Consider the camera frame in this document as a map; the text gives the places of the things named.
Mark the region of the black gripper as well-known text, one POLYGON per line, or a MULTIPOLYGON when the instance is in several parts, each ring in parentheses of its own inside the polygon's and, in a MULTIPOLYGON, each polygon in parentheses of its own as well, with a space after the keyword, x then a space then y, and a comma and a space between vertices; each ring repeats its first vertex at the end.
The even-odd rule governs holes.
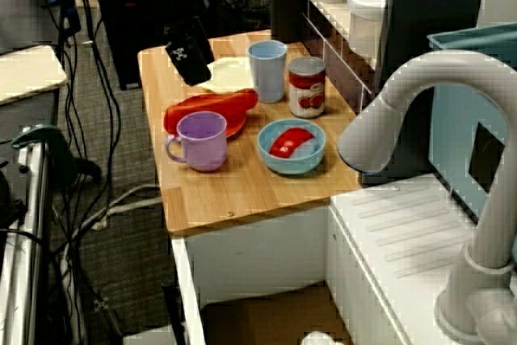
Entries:
POLYGON ((208 65, 214 56, 199 16, 167 23, 164 28, 166 52, 188 86, 211 79, 208 65))

